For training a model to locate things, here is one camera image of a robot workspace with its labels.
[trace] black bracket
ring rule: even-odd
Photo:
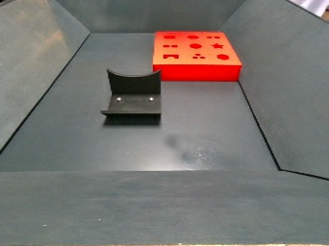
[[[109,70],[113,91],[108,116],[161,116],[161,71],[145,76],[126,76]]]

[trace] red block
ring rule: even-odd
[[[240,80],[243,63],[229,39],[220,32],[158,32],[153,71],[164,81]]]

